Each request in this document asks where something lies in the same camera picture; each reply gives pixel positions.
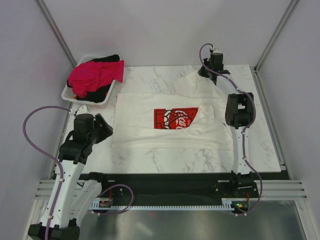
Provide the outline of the white t-shirt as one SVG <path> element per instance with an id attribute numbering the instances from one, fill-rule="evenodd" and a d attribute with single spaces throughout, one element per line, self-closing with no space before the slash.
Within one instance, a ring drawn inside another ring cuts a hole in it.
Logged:
<path id="1" fill-rule="evenodd" d="M 119 93 L 112 148 L 233 150 L 226 101 L 193 72 L 175 82 L 175 94 Z"/>

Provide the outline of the white plastic basket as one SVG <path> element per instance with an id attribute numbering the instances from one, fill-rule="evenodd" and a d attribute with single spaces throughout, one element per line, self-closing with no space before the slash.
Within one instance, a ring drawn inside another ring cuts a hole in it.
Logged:
<path id="1" fill-rule="evenodd" d="M 63 100 L 103 108 L 116 82 L 122 83 L 124 61 L 117 54 L 82 56 L 66 80 Z"/>

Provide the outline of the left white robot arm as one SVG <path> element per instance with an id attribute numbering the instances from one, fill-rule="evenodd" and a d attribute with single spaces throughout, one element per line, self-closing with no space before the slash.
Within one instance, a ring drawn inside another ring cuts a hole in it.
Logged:
<path id="1" fill-rule="evenodd" d="M 77 182 L 81 176 L 93 145 L 113 134 L 101 114 L 77 114 L 73 130 L 68 133 L 59 148 L 58 173 L 49 202 L 39 223 L 32 224 L 28 236 L 33 240 L 77 240 L 80 224 L 93 200 L 104 197 L 110 191 L 108 182 L 89 179 L 78 195 Z"/>

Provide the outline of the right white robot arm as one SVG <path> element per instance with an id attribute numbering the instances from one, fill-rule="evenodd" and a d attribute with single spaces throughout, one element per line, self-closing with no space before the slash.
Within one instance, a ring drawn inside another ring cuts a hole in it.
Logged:
<path id="1" fill-rule="evenodd" d="M 233 166 L 229 183 L 225 186 L 235 197 L 253 188 L 253 170 L 249 166 L 249 128 L 255 121 L 256 109 L 251 92 L 241 90 L 224 69 L 223 54 L 210 50 L 210 57 L 201 58 L 198 75 L 210 79 L 226 98 L 225 123 L 229 126 L 233 142 Z"/>

